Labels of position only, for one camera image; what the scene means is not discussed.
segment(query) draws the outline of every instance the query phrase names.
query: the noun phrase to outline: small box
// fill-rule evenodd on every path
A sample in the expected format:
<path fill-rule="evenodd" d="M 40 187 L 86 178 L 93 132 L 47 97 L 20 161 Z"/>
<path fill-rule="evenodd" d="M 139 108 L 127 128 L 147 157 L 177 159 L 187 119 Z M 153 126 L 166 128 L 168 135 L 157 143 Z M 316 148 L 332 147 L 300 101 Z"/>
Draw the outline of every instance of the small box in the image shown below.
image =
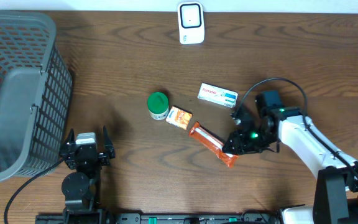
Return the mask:
<path fill-rule="evenodd" d="M 236 106 L 237 96 L 238 93 L 234 91 L 202 83 L 197 97 L 202 100 L 233 108 Z"/>
<path fill-rule="evenodd" d="M 176 127 L 186 130 L 192 116 L 193 115 L 191 113 L 172 106 L 166 121 Z"/>

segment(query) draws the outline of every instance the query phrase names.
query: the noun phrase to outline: small orange box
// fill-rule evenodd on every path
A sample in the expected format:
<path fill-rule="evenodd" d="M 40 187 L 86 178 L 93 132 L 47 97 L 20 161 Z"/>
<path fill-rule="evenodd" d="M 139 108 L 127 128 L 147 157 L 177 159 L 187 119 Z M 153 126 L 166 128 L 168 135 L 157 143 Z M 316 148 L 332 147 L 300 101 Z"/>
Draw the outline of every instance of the small orange box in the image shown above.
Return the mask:
<path fill-rule="evenodd" d="M 191 113 L 172 106 L 166 121 L 176 127 L 186 130 L 192 116 L 193 115 Z"/>

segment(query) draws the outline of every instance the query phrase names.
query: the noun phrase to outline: gray plastic basket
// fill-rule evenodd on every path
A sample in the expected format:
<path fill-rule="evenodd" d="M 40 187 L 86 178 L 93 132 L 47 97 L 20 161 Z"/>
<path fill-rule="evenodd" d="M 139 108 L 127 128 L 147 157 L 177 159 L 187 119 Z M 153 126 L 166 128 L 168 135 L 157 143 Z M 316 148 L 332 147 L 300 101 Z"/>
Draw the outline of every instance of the gray plastic basket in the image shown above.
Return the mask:
<path fill-rule="evenodd" d="M 58 160 L 72 79 L 51 18 L 0 11 L 0 181 Z"/>

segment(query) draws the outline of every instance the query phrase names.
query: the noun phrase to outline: snack wrapper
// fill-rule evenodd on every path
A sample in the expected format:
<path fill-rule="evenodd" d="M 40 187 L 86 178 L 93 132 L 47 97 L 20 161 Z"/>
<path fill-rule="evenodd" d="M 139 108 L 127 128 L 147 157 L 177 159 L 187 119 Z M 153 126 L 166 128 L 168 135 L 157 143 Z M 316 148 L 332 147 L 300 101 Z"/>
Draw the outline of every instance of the snack wrapper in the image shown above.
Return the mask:
<path fill-rule="evenodd" d="M 235 161 L 239 156 L 232 155 L 222 152 L 223 143 L 216 139 L 212 134 L 207 132 L 204 128 L 201 127 L 197 121 L 195 125 L 190 129 L 189 136 L 197 139 L 209 150 L 213 151 L 215 155 L 220 158 L 229 168 L 234 166 Z"/>

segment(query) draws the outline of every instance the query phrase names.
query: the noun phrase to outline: green lid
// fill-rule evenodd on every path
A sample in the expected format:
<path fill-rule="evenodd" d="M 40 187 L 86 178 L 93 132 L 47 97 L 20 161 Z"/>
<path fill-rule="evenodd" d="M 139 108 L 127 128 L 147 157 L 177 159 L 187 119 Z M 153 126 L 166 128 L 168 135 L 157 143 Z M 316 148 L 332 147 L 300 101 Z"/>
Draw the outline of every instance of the green lid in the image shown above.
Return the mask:
<path fill-rule="evenodd" d="M 147 107 L 153 114 L 162 114 L 169 107 L 168 98 L 163 93 L 152 93 L 147 100 Z"/>

